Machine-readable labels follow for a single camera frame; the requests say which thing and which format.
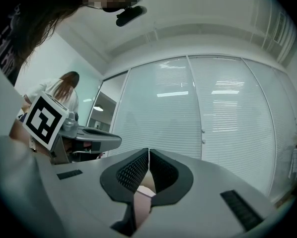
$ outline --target woman in white shirt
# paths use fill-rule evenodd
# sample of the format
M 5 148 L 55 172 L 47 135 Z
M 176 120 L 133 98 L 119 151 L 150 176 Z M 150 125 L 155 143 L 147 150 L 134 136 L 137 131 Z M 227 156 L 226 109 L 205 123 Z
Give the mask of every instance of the woman in white shirt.
M 32 104 L 35 98 L 46 92 L 68 108 L 71 112 L 78 112 L 79 100 L 75 87 L 79 83 L 79 74 L 70 71 L 61 78 L 48 79 L 32 87 L 25 94 L 24 99 L 28 104 Z

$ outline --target white horizontal blind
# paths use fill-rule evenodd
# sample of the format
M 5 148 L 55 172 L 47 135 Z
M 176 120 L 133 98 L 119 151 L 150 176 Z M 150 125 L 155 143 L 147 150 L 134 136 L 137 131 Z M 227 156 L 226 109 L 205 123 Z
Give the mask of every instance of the white horizontal blind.
M 267 195 L 275 158 L 269 108 L 240 59 L 190 58 L 202 116 L 202 160 L 230 170 Z
M 288 98 L 289 98 L 290 103 L 293 108 L 293 112 L 294 112 L 294 116 L 295 116 L 296 124 L 297 124 L 297 91 L 294 88 L 288 75 L 286 75 L 284 72 L 276 70 L 276 69 L 274 70 L 274 72 L 278 76 L 285 91 L 287 92 Z
M 112 133 L 122 137 L 122 144 L 110 156 L 148 147 L 200 159 L 201 122 L 187 60 L 133 68 Z
M 295 118 L 287 93 L 274 70 L 258 62 L 245 61 L 267 97 L 273 118 L 277 159 L 269 198 L 276 201 L 289 190 L 294 180 L 294 176 L 289 178 L 289 173 L 297 137 Z

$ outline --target person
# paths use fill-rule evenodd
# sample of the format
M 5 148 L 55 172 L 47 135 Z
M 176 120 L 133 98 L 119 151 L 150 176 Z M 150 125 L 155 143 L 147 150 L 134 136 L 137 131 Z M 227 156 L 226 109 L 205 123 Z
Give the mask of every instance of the person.
M 40 92 L 46 92 L 63 104 L 71 112 L 78 112 L 79 100 L 75 91 L 79 83 L 79 74 L 70 71 L 61 78 L 47 79 L 30 88 L 24 95 L 26 103 L 32 104 Z
M 22 65 L 34 49 L 48 39 L 64 19 L 79 8 L 126 8 L 139 0 L 0 0 L 0 68 L 15 85 Z M 28 145 L 30 135 L 15 120 L 10 135 Z M 46 151 L 40 144 L 37 151 Z

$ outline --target air vent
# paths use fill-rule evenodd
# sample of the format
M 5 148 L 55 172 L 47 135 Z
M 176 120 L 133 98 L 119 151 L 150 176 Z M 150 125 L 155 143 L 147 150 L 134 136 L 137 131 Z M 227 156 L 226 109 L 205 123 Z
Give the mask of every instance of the air vent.
M 221 196 L 246 231 L 263 221 L 236 191 L 226 191 L 221 193 Z
M 63 180 L 63 179 L 67 179 L 67 178 L 70 178 L 70 177 L 75 177 L 75 176 L 81 175 L 81 174 L 82 174 L 82 171 L 77 169 L 77 170 L 57 174 L 57 176 L 58 176 L 59 180 Z
M 286 22 L 286 16 L 282 12 L 280 12 L 277 29 L 273 37 L 273 40 L 277 43 L 280 43 L 280 40 L 282 38 L 285 22 Z

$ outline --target white shirt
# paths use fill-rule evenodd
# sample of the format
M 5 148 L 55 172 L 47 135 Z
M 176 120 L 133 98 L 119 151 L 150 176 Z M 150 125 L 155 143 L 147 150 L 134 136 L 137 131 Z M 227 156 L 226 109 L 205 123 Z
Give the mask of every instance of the white shirt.
M 61 82 L 62 80 L 58 78 L 44 80 L 40 82 L 38 85 L 30 88 L 27 91 L 26 95 L 31 103 L 41 92 L 46 92 L 51 96 L 55 96 L 56 88 L 58 85 L 61 84 Z M 68 108 L 71 112 L 78 112 L 79 100 L 78 100 L 78 95 L 74 89 L 72 94 L 66 101 L 64 100 L 58 100 L 58 101 L 61 104 L 63 104 L 66 108 Z

